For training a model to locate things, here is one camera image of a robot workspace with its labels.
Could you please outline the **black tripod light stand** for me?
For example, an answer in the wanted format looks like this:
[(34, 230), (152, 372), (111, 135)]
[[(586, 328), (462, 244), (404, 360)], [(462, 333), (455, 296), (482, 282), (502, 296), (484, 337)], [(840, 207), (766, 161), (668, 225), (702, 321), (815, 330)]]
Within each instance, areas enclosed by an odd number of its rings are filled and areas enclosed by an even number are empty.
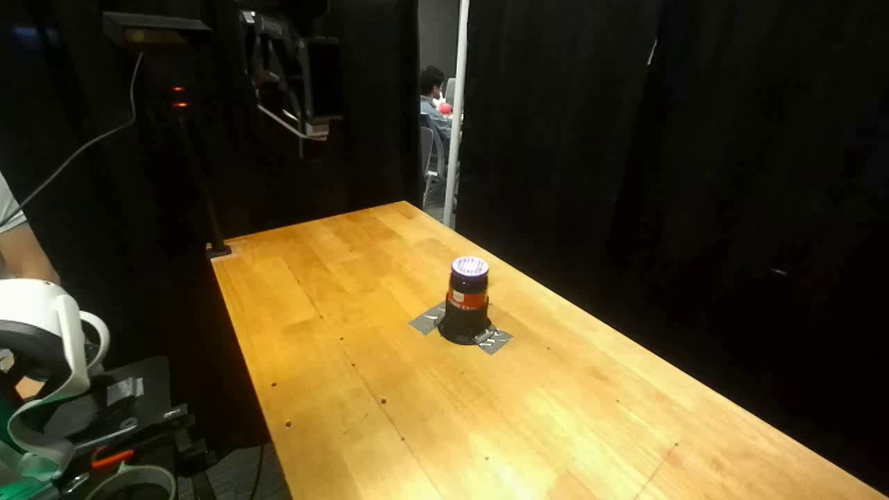
[[(207, 46), (212, 40), (212, 29), (198, 18), (175, 18), (175, 14), (136, 14), (136, 11), (102, 11), (102, 35), (120, 46), (133, 47), (140, 53), (175, 53)], [(165, 100), (169, 118), (175, 119), (177, 140), (183, 144), (187, 167), (191, 187), (198, 189), (198, 200), (202, 210), (207, 257), (223, 260), (230, 254), (223, 236), (219, 214), (215, 207), (215, 196), (202, 169), (202, 153), (194, 144), (198, 122), (198, 100), (194, 90), (187, 79), (173, 75), (165, 83)]]

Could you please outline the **white vertical pole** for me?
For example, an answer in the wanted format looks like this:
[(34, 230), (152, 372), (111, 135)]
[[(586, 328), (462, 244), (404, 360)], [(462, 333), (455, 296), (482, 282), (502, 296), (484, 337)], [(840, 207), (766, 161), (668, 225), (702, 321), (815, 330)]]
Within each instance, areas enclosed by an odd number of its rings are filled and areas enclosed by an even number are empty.
[(458, 150), (462, 150), (462, 126), (465, 126), (469, 5), (473, 5), (473, 0), (458, 0), (454, 126), (451, 126), (448, 185), (445, 185), (445, 225), (448, 228), (455, 228), (455, 200), (458, 200), (455, 187), (458, 187)]

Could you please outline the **person in background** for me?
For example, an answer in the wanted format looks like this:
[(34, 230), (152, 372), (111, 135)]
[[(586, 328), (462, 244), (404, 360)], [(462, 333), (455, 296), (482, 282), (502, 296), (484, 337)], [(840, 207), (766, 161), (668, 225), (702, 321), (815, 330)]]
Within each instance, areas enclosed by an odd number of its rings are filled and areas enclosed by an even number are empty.
[(437, 67), (420, 72), (420, 165), (422, 207), (432, 207), (433, 185), (443, 178), (451, 153), (454, 118), (439, 110), (448, 79)]

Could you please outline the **grey duct tape piece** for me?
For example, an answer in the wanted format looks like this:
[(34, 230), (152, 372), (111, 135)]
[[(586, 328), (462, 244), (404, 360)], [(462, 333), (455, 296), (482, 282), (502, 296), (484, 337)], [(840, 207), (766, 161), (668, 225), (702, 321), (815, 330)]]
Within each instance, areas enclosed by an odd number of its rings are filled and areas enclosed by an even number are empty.
[(490, 357), (494, 357), (509, 343), (512, 343), (512, 337), (501, 328), (486, 328), (484, 333), (475, 337), (475, 346)]
[(433, 307), (433, 310), (422, 312), (420, 318), (415, 318), (412, 328), (420, 333), (432, 333), (439, 328), (443, 321), (445, 321), (445, 307)]

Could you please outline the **white VR headset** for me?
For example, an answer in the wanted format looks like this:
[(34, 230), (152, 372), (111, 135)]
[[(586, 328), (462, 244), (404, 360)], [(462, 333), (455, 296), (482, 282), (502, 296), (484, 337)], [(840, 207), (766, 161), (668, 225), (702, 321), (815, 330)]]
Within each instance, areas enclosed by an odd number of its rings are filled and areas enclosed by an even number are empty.
[(111, 349), (108, 325), (79, 307), (58, 285), (38, 278), (0, 282), (0, 340), (18, 362), (47, 375), (36, 400), (22, 403), (8, 421), (8, 439), (20, 450), (50, 447), (25, 415), (84, 394)]

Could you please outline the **dark upside-down cup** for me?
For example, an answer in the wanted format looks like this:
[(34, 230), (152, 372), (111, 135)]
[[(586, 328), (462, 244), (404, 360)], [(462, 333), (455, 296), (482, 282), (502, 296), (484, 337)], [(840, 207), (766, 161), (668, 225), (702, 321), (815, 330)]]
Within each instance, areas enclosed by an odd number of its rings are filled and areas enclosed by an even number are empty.
[(490, 325), (490, 264), (482, 257), (458, 257), (451, 264), (439, 330), (455, 346), (473, 346)]

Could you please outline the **grey duct tape right piece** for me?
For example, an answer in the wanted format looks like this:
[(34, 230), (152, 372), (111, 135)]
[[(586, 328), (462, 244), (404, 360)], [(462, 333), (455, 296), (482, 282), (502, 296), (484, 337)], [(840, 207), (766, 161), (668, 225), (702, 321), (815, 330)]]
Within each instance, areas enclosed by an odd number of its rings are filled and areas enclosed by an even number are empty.
[(509, 343), (512, 343), (512, 337), (501, 328), (486, 328), (484, 333), (475, 337), (475, 346), (490, 357), (494, 357)]

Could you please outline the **grey duct tape left piece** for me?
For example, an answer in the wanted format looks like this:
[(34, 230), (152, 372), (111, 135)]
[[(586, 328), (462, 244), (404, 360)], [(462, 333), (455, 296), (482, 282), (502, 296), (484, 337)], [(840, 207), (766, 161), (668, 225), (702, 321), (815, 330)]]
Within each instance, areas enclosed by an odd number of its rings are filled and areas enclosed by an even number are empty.
[(433, 310), (422, 312), (420, 318), (415, 318), (412, 328), (420, 333), (432, 333), (439, 328), (443, 321), (445, 321), (445, 307), (433, 307)]

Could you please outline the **black equipment on stand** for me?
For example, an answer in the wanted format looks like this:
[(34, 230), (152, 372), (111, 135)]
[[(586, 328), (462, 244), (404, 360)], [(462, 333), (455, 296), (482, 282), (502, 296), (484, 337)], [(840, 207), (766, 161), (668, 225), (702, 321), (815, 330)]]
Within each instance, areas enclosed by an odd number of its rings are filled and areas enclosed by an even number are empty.
[(345, 114), (343, 43), (280, 8), (251, 5), (240, 22), (255, 110), (300, 142), (326, 142)]

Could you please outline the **black cart with tools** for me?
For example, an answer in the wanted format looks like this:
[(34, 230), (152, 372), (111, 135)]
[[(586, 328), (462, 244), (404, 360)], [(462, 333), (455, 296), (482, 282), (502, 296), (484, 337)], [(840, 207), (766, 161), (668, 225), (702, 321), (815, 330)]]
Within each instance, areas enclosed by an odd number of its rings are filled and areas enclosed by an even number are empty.
[(0, 500), (182, 500), (182, 480), (215, 462), (162, 357), (102, 372), (36, 426), (68, 457), (54, 465), (5, 444)]

